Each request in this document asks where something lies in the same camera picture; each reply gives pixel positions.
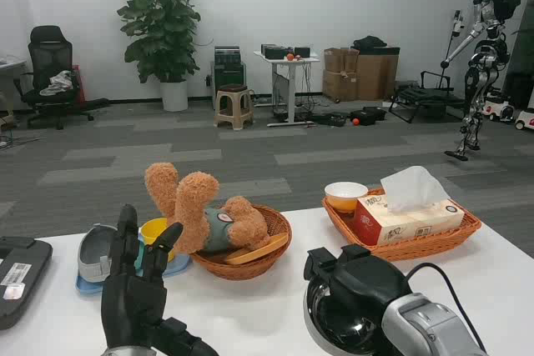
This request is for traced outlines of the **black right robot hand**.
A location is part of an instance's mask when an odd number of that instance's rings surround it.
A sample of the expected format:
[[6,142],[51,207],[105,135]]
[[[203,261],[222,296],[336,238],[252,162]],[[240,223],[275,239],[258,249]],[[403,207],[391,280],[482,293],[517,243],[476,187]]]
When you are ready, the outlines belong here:
[[310,250],[304,279],[309,308],[319,298],[320,289],[326,288],[336,307],[377,325],[393,301],[411,293],[406,276],[395,265],[356,244],[342,247],[339,257],[324,247]]

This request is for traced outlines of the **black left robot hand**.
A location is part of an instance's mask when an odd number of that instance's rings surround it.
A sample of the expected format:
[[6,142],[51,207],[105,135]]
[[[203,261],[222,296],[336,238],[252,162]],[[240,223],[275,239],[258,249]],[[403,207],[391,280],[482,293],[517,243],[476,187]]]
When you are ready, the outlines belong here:
[[111,245],[111,269],[103,283],[101,321],[106,355],[216,355],[187,325],[164,319],[167,290],[163,273],[168,254],[183,231],[181,223],[166,228],[144,246],[143,274],[134,263],[139,255],[138,215],[134,206],[122,207]]

